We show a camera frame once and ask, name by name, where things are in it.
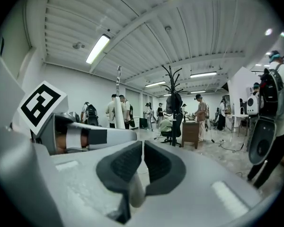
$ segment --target white corrugated ceiling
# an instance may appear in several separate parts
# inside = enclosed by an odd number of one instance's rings
[[[108,79],[121,65],[121,82],[143,89],[168,82],[161,65],[171,65],[173,71],[182,68],[179,88],[215,90],[256,58],[259,47],[275,42],[264,36],[269,27],[280,29],[268,11],[260,0],[48,0],[46,62]],[[102,34],[112,39],[87,64]],[[84,48],[74,49],[77,42]],[[218,75],[190,79],[208,71]],[[162,86],[147,90],[164,94]]]

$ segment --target office chair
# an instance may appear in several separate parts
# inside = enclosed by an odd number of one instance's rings
[[[163,142],[161,143],[169,143],[171,145],[171,141],[172,141],[172,131],[173,130],[176,130],[176,137],[180,137],[181,136],[181,129],[180,129],[180,125],[181,125],[181,122],[182,122],[182,119],[183,119],[183,114],[182,113],[178,113],[177,116],[176,116],[176,128],[173,129],[172,126],[171,127],[171,131],[169,132],[161,132],[161,135],[162,136],[165,136],[167,137]]]

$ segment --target beige pants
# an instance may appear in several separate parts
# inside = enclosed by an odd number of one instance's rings
[[[199,141],[204,140],[204,134],[205,134],[205,120],[199,122]]]

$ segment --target floor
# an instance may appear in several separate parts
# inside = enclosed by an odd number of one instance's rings
[[[156,125],[153,123],[153,131],[147,131],[145,129],[135,130],[138,136],[138,140],[149,140],[153,142],[162,142],[164,138],[158,138],[160,136],[160,131],[156,128]],[[192,143],[185,143],[182,150],[191,150],[201,155],[205,155],[210,157],[211,159],[219,162],[221,165],[226,167],[228,170],[233,172],[234,174],[238,174],[243,179],[246,179],[249,170],[252,167],[252,164],[248,158],[248,152],[246,148],[241,146],[244,141],[247,141],[247,137],[245,137],[245,129],[242,128],[240,130],[240,135],[238,136],[237,132],[231,133],[229,130],[226,131],[218,131],[211,130],[205,133],[205,141],[199,142],[198,149],[195,149]],[[177,138],[177,141],[181,143],[181,137]],[[222,146],[227,149],[225,150],[220,147],[220,141],[224,140]],[[138,168],[138,174],[142,185],[146,187],[149,184],[149,176],[148,169],[144,161],[141,163]],[[263,198],[271,194],[277,189],[280,189],[284,182],[284,167],[278,165],[275,170],[270,175],[269,179],[259,188],[259,193]]]

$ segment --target black coat stand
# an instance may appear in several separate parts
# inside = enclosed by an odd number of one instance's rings
[[[180,83],[178,83],[176,85],[176,82],[180,76],[180,74],[177,75],[176,80],[174,80],[174,76],[175,74],[182,70],[182,68],[180,68],[179,70],[175,71],[174,73],[172,73],[171,71],[171,67],[169,66],[169,70],[167,70],[164,66],[162,66],[166,71],[167,74],[166,76],[169,76],[170,78],[170,87],[166,86],[166,85],[162,85],[164,87],[167,87],[165,90],[168,91],[171,94],[171,109],[172,109],[172,114],[173,114],[173,120],[172,120],[172,141],[171,141],[171,145],[172,146],[176,146],[176,127],[177,127],[177,120],[176,120],[176,116],[177,116],[177,111],[176,111],[176,99],[175,99],[175,93],[181,92],[183,89],[176,91],[176,87],[178,85],[180,85]]]

